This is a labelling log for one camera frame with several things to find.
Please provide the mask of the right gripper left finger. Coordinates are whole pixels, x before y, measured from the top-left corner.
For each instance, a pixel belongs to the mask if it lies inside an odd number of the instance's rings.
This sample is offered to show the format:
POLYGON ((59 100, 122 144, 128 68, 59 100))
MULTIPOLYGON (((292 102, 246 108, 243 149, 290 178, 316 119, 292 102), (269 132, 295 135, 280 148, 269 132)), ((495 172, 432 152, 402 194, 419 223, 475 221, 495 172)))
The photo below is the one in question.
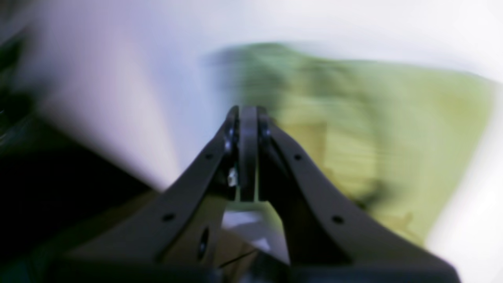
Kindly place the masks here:
POLYGON ((214 138, 160 196, 61 256, 53 283, 226 283, 213 261, 235 188, 254 193, 257 107, 232 107, 214 138))

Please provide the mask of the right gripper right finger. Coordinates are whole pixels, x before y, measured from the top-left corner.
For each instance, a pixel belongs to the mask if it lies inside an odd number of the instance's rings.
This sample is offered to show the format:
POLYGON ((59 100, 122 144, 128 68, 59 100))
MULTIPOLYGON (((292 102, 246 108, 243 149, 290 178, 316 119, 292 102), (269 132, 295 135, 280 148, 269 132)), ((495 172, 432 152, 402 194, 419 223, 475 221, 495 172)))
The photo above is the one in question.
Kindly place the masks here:
POLYGON ((381 226, 257 108, 259 192, 282 220, 292 283, 458 283, 449 263, 381 226))

